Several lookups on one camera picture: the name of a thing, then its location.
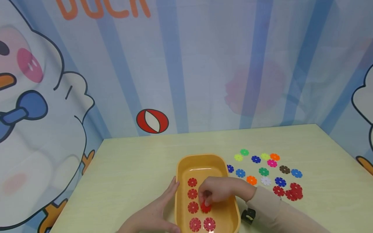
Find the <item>plastic tray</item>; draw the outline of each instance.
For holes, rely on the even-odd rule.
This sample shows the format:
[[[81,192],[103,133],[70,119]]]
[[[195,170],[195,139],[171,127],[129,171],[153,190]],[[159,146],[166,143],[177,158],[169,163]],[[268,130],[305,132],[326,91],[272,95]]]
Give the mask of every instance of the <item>plastic tray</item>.
[[[214,154],[189,155],[180,160],[176,171],[176,180],[180,181],[180,186],[175,195],[175,223],[180,227],[181,232],[193,232],[189,227],[192,218],[201,221],[201,228],[198,232],[209,232],[204,228],[204,220],[209,217],[215,221],[214,233],[237,233],[241,219],[236,202],[232,196],[226,201],[214,203],[209,213],[201,211],[201,204],[198,197],[190,199],[188,191],[199,186],[208,176],[227,177],[227,165],[222,158]],[[190,187],[188,180],[195,178],[197,185]],[[198,204],[197,213],[191,214],[188,211],[189,203],[195,201]]]

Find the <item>hand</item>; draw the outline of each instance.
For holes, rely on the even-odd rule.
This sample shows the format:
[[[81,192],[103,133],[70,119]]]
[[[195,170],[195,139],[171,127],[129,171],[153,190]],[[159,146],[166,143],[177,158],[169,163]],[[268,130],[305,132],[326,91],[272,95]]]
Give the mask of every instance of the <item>hand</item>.
[[[180,228],[163,219],[163,210],[173,198],[180,182],[173,177],[166,191],[149,205],[129,217],[118,230],[118,233],[133,233],[139,231],[163,230],[170,233],[180,233]]]
[[[239,178],[212,176],[206,178],[198,189],[200,203],[205,201],[206,206],[227,200],[232,195],[248,202],[253,198],[255,191],[256,187]]]

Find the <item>black object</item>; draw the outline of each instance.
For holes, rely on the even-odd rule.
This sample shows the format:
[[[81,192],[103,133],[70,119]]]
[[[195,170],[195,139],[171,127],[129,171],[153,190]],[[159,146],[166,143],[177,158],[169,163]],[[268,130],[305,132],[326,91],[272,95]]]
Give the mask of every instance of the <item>black object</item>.
[[[9,55],[9,47],[2,41],[0,41],[0,55]]]
[[[251,225],[255,219],[255,215],[255,210],[248,208],[242,212],[241,219]]]

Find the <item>left hand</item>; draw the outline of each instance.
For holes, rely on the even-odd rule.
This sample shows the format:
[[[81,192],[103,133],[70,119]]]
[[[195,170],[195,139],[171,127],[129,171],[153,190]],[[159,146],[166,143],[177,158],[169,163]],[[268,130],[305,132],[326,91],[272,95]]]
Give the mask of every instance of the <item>left hand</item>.
[[[180,233],[180,228],[163,219],[163,210],[173,198],[180,182],[173,177],[164,193],[153,202],[134,213],[118,230],[118,233],[164,230],[169,233]]]

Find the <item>sleeve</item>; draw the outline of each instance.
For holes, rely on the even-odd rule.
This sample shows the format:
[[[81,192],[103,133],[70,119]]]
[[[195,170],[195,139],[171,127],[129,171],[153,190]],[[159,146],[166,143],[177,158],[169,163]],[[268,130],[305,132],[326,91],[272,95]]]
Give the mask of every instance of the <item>sleeve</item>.
[[[279,233],[326,233],[329,232],[312,218],[285,203],[264,187],[257,187],[248,208],[255,210],[255,221]]]

